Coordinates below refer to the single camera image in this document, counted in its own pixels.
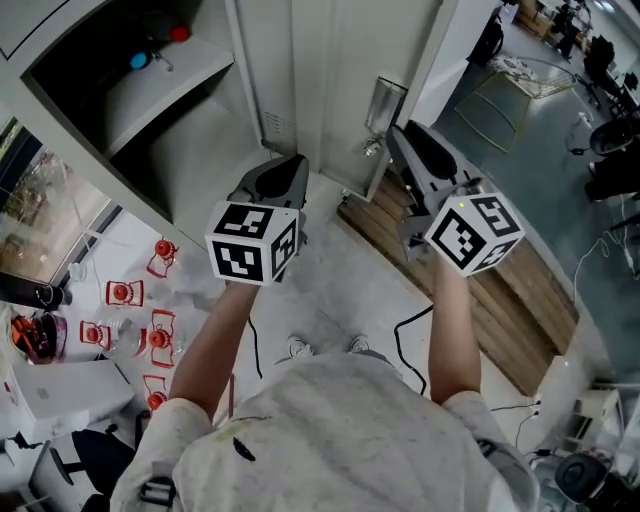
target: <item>red cap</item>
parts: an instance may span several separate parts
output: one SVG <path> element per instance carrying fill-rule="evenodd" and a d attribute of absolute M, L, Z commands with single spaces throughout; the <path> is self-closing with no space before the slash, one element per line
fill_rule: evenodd
<path fill-rule="evenodd" d="M 169 333 L 162 329 L 157 329 L 149 335 L 149 343 L 155 348 L 164 348 L 169 344 Z"/>
<path fill-rule="evenodd" d="M 169 258 L 176 248 L 169 240 L 158 240 L 156 242 L 156 254 L 161 258 Z"/>
<path fill-rule="evenodd" d="M 149 398 L 147 398 L 147 405 L 149 406 L 149 409 L 151 409 L 152 411 L 155 411 L 158 407 L 160 407 L 166 401 L 167 401 L 166 395 L 164 393 L 160 393 L 160 391 L 156 391 L 155 393 L 152 393 L 151 395 L 149 395 Z"/>
<path fill-rule="evenodd" d="M 184 25 L 178 25 L 173 27 L 169 31 L 169 39 L 176 43 L 184 43 L 187 39 L 189 39 L 189 29 Z"/>
<path fill-rule="evenodd" d="M 113 295 L 118 300 L 125 300 L 129 296 L 129 287 L 125 284 L 117 284 L 113 288 Z"/>
<path fill-rule="evenodd" d="M 87 339 L 91 342 L 96 342 L 100 338 L 100 331 L 95 327 L 89 327 L 87 329 Z"/>

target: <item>person's right arm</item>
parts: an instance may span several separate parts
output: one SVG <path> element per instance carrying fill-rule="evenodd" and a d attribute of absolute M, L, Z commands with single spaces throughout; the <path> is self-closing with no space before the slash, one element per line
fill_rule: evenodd
<path fill-rule="evenodd" d="M 463 391 L 480 392 L 481 364 L 469 284 L 439 254 L 435 266 L 429 380 L 431 400 L 442 405 Z"/>

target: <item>shoe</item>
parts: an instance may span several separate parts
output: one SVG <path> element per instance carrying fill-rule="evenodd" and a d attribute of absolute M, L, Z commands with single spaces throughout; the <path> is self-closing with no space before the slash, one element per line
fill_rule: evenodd
<path fill-rule="evenodd" d="M 364 352 L 369 349 L 369 341 L 364 334 L 358 334 L 353 340 L 351 340 L 351 345 L 349 346 L 350 354 L 357 354 L 358 352 Z"/>
<path fill-rule="evenodd" d="M 309 357 L 313 355 L 311 345 L 305 343 L 304 340 L 298 336 L 289 336 L 287 344 L 289 345 L 289 355 L 291 358 Z"/>

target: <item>cabinet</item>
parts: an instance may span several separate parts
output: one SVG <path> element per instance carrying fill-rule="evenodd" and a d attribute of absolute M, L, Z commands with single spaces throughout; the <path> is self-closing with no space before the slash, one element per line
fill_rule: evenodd
<path fill-rule="evenodd" d="M 406 122 L 465 1 L 166 0 L 191 31 L 160 49 L 173 71 L 160 60 L 118 74 L 120 24 L 159 2 L 4 0 L 3 23 L 19 5 L 36 26 L 0 62 L 0 101 L 123 208 L 204 248 L 214 203 L 274 153 L 302 153 L 371 197 L 389 159 L 363 151 L 376 80 L 408 90 Z"/>

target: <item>black cable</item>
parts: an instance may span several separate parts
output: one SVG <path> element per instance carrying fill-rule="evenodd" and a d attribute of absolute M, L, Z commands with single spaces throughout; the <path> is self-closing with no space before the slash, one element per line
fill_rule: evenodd
<path fill-rule="evenodd" d="M 522 425 L 524 425 L 527 421 L 529 421 L 531 418 L 537 415 L 538 415 L 538 411 L 534 412 L 531 416 L 527 416 L 525 419 L 523 419 L 520 422 L 520 425 L 518 426 L 518 433 L 516 434 L 516 448 L 518 448 L 518 439 L 520 439 L 520 431 L 522 430 Z"/>
<path fill-rule="evenodd" d="M 420 394 L 424 396 L 424 391 L 425 389 L 427 389 L 427 381 L 424 380 L 424 377 L 422 376 L 422 374 L 416 370 L 413 366 L 411 366 L 407 360 L 404 358 L 404 356 L 402 355 L 402 347 L 400 346 L 400 335 L 398 334 L 398 329 L 400 329 L 400 327 L 410 324 L 411 322 L 416 321 L 418 318 L 423 317 L 424 315 L 426 315 L 427 313 L 429 313 L 429 311 L 431 311 L 433 309 L 433 305 L 429 306 L 427 309 L 425 309 L 424 311 L 420 311 L 420 313 L 418 313 L 417 315 L 412 316 L 411 318 L 404 320 L 402 322 L 400 322 L 398 325 L 396 325 L 393 328 L 393 335 L 396 337 L 396 347 L 398 349 L 398 357 L 400 357 L 400 361 L 402 361 L 402 363 L 409 368 L 413 373 L 415 373 L 418 378 L 420 379 L 420 382 L 422 382 L 422 389 L 420 390 Z"/>
<path fill-rule="evenodd" d="M 496 411 L 508 411 L 510 409 L 524 409 L 525 407 L 535 407 L 536 405 L 541 405 L 542 402 L 540 400 L 538 400 L 537 402 L 534 402 L 532 404 L 529 405 L 509 405 L 507 407 L 498 407 L 496 409 L 491 409 L 491 412 L 496 412 Z"/>
<path fill-rule="evenodd" d="M 262 379 L 262 372 L 260 371 L 260 355 L 258 354 L 258 332 L 253 326 L 251 317 L 249 317 L 249 327 L 251 327 L 251 330 L 253 331 L 253 353 L 256 356 L 256 371 L 258 372 L 258 376 Z"/>

